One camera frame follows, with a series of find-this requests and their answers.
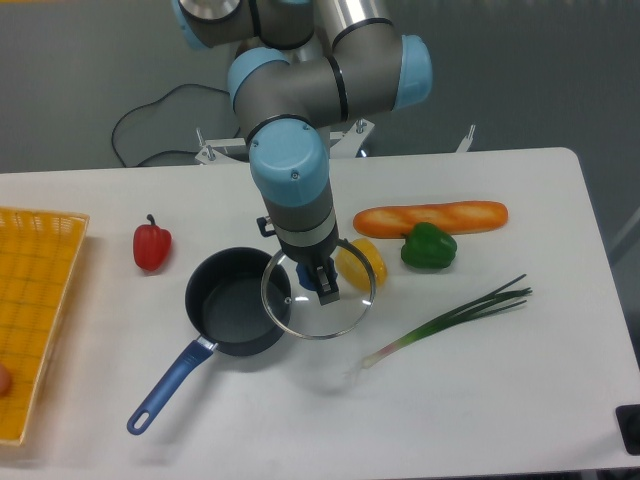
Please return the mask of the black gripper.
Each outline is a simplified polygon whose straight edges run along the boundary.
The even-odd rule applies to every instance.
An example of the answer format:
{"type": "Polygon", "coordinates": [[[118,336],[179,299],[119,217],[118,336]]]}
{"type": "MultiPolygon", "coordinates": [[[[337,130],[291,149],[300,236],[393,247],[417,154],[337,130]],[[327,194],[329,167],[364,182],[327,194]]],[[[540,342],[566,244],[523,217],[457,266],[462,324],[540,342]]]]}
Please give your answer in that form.
{"type": "Polygon", "coordinates": [[[338,234],[331,233],[319,243],[296,246],[280,239],[284,254],[298,264],[302,264],[315,274],[316,293],[321,305],[328,305],[340,299],[337,271],[331,255],[338,246],[338,234]]]}

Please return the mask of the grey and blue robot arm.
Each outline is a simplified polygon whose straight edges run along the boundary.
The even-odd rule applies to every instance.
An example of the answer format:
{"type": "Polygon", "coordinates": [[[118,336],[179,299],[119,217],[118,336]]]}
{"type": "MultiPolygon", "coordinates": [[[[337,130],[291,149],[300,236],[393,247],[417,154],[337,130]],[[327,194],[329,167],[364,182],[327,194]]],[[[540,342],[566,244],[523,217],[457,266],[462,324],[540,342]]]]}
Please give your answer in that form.
{"type": "Polygon", "coordinates": [[[381,1],[177,1],[194,48],[254,39],[227,74],[251,175],[283,253],[322,303],[336,301],[338,227],[321,130],[424,101],[424,41],[395,30],[381,1]]]}

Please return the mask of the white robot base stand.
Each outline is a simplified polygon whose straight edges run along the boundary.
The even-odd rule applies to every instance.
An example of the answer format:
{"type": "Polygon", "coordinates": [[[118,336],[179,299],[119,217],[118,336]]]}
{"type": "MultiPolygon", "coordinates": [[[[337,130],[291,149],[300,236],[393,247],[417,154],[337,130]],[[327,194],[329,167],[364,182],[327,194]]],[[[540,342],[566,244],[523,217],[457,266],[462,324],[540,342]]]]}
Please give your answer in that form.
{"type": "MultiPolygon", "coordinates": [[[[329,134],[329,157],[347,159],[366,157],[365,143],[373,133],[375,124],[368,119],[357,120],[348,131],[331,131],[329,134]]],[[[232,164],[248,161],[248,147],[242,138],[204,140],[200,129],[196,129],[200,149],[194,155],[199,165],[232,164]]]]}

